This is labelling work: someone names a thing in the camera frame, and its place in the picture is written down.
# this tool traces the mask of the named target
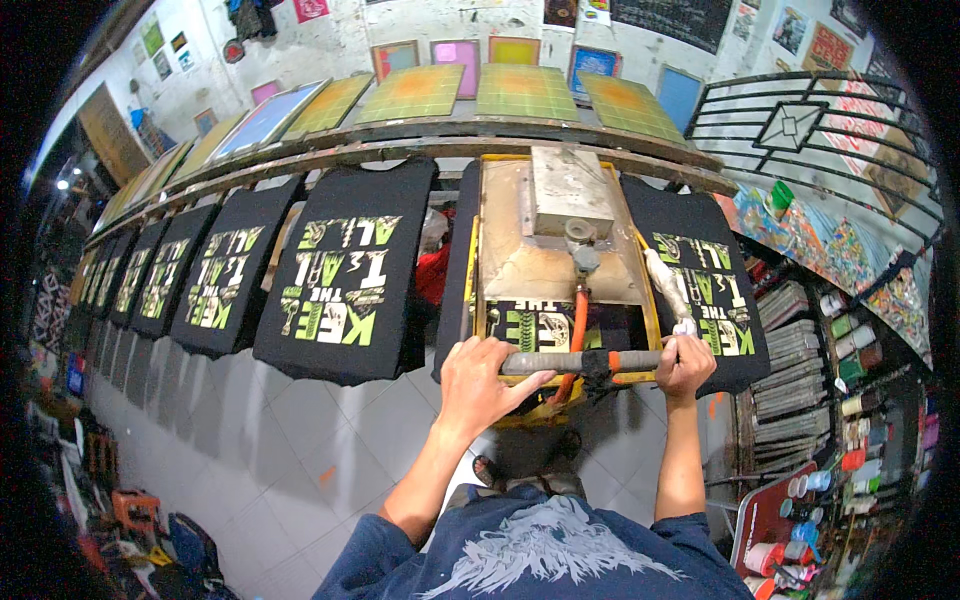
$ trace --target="red stool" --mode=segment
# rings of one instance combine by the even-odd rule
[[[139,490],[115,490],[113,514],[128,529],[152,533],[159,522],[160,500]]]

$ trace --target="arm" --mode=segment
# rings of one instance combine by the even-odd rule
[[[513,388],[507,387],[496,375],[513,352],[516,348],[507,342],[474,336],[458,342],[446,356],[441,369],[440,415],[420,456],[378,513],[402,529],[417,547],[426,541],[440,515],[453,471],[470,444],[555,374],[536,372]]]
[[[666,396],[666,448],[657,482],[654,520],[707,509],[695,394],[715,369],[713,353],[703,340],[674,336],[663,349],[657,384]]]

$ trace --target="white graphic print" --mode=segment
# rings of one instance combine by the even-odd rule
[[[500,523],[499,531],[482,531],[479,541],[467,540],[466,556],[453,566],[450,581],[417,596],[429,600],[459,587],[477,593],[503,591],[527,569],[551,583],[569,575],[576,585],[620,565],[632,573],[651,568],[677,581],[687,577],[631,550],[607,525],[588,521],[576,500],[561,495],[516,511]]]

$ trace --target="shirt sleeve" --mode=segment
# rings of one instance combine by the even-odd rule
[[[738,596],[751,597],[743,581],[710,541],[710,527],[706,513],[662,518],[650,526],[654,532],[691,559],[701,563],[715,576],[717,583],[726,585]]]
[[[363,515],[313,600],[362,598],[417,554],[403,530],[379,515]]]

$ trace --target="hand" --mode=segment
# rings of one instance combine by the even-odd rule
[[[657,367],[657,385],[666,395],[667,405],[686,406],[696,401],[697,389],[716,370],[717,363],[706,340],[691,335],[663,339],[667,342]]]
[[[494,337],[473,336],[457,342],[440,371],[444,404],[437,424],[474,440],[557,374],[539,371],[513,388],[507,386],[496,376],[504,359],[514,352],[513,345]]]

